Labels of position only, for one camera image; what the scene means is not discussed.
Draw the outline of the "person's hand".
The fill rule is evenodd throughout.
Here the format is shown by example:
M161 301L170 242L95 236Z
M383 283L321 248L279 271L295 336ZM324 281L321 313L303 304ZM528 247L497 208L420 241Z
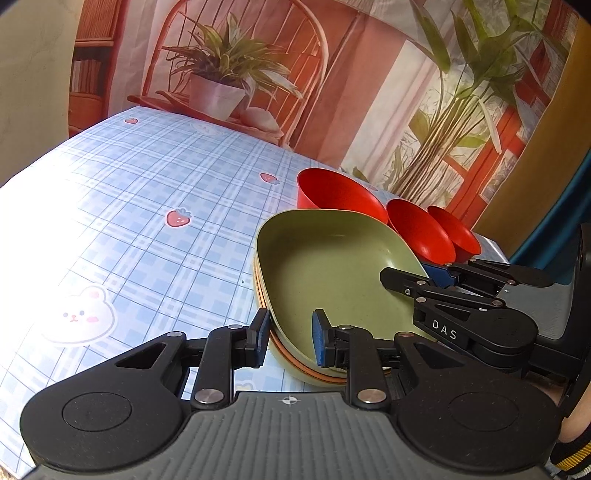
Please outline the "person's hand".
M540 384L533 381L530 381L530 384L543 391L555 404L558 404L563 393L562 387L554 384ZM590 422L591 386L588 386L570 416L563 419L559 441L561 443L570 443L576 440L587 429Z

